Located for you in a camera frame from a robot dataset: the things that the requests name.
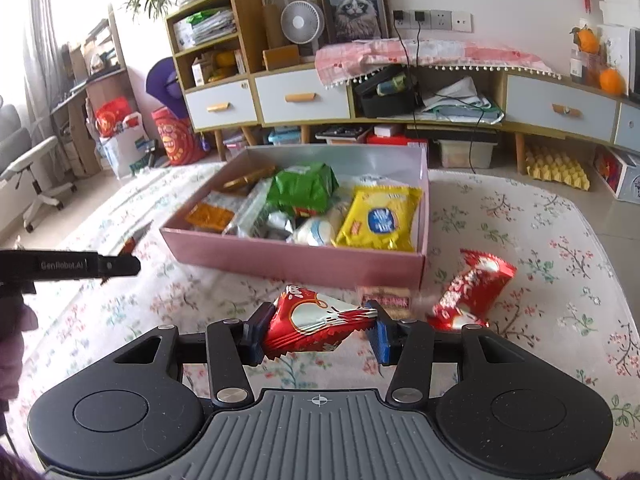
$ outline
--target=orange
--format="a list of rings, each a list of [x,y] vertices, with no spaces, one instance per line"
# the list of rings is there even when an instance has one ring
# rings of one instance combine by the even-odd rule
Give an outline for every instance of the orange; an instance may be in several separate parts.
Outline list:
[[[600,88],[607,94],[622,95],[625,92],[625,80],[615,68],[600,72]]]
[[[590,28],[586,26],[584,28],[574,27],[571,33],[574,35],[574,43],[582,52],[597,54],[600,51],[600,42]]]

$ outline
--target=power outlet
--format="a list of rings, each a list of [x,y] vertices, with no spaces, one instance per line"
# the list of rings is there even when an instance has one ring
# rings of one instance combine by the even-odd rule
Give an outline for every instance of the power outlet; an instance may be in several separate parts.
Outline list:
[[[431,28],[434,30],[451,30],[451,11],[432,10]]]
[[[415,17],[416,12],[423,12],[424,19],[418,21]],[[410,10],[409,15],[411,16],[411,28],[418,29],[418,24],[420,25],[420,30],[429,30],[431,28],[431,13],[428,10]]]
[[[451,23],[453,30],[457,30],[459,32],[473,32],[470,12],[454,10],[451,13]]]
[[[402,12],[402,20],[396,19],[396,14]],[[407,10],[394,10],[392,16],[394,17],[394,25],[398,30],[401,28],[412,28],[411,15]]]

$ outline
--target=purple sleeve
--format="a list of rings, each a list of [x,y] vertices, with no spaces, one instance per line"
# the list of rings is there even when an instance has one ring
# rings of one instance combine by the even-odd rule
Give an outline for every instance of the purple sleeve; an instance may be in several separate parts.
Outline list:
[[[26,462],[7,453],[0,446],[0,479],[7,480],[42,480]]]

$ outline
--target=pink checkered cloth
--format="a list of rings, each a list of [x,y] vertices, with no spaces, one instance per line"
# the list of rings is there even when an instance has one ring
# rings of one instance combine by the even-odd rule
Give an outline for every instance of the pink checkered cloth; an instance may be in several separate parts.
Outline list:
[[[385,65],[406,64],[407,55],[411,64],[415,64],[417,41],[403,42],[407,54],[400,41],[395,39],[327,45],[316,53],[318,77],[323,85],[331,86],[369,75]],[[538,56],[508,46],[472,41],[420,40],[419,53],[421,66],[535,70],[556,76]]]

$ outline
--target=white drawer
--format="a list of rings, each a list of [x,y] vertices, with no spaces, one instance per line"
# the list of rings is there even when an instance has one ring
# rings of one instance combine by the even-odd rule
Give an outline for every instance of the white drawer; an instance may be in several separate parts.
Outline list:
[[[257,77],[264,123],[292,123],[349,118],[345,85],[325,89],[316,70]]]
[[[191,92],[185,99],[196,130],[258,121],[254,99],[246,80]]]
[[[616,132],[616,145],[640,152],[640,109],[622,105]]]
[[[613,99],[552,80],[510,75],[505,120],[611,140],[616,104]],[[579,110],[579,114],[562,115],[552,105]]]

